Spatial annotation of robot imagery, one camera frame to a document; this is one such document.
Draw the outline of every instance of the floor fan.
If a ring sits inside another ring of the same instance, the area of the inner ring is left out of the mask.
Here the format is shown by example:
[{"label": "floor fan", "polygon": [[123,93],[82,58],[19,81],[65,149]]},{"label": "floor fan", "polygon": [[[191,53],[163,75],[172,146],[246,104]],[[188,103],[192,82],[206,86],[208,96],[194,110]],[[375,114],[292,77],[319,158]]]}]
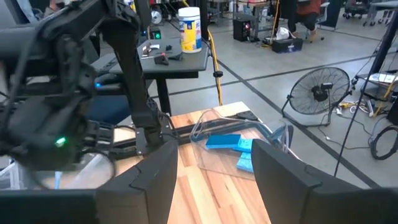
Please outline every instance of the floor fan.
[{"label": "floor fan", "polygon": [[[350,94],[352,91],[349,90],[349,76],[345,71],[334,67],[318,68],[308,72],[294,84],[282,107],[282,116],[301,126],[328,126],[333,109]],[[300,114],[316,115],[327,111],[328,121],[309,125],[293,121],[284,113],[287,103]]]}]

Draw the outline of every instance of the white container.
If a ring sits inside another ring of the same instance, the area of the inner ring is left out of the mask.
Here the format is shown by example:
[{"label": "white container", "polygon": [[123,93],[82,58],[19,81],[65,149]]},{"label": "white container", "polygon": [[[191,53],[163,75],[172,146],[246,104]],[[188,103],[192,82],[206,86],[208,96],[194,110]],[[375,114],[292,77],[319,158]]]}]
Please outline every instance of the white container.
[{"label": "white container", "polygon": [[184,53],[201,51],[200,10],[184,7],[178,10],[180,18],[181,48]]}]

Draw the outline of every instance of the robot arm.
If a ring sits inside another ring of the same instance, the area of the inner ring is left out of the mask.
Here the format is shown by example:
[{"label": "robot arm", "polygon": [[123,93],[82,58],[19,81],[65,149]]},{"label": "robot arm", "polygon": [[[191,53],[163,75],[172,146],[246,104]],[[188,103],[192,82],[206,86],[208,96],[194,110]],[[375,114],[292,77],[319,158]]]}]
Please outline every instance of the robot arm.
[{"label": "robot arm", "polygon": [[[59,170],[76,158],[96,77],[96,72],[81,62],[81,42],[97,29],[114,49],[123,70],[123,90],[136,128],[144,130],[148,145],[163,145],[159,112],[147,104],[137,53],[139,30],[149,25],[150,10],[146,0],[136,2],[136,7],[139,16],[123,0],[75,1],[38,26],[0,30],[0,60],[15,63],[22,58],[13,70],[16,84],[1,115],[1,153],[32,170]],[[18,47],[25,42],[30,43],[28,52]],[[56,75],[59,82],[48,83],[48,94],[29,98],[11,116],[22,79],[40,74]],[[60,138],[66,141],[59,144]]]}]

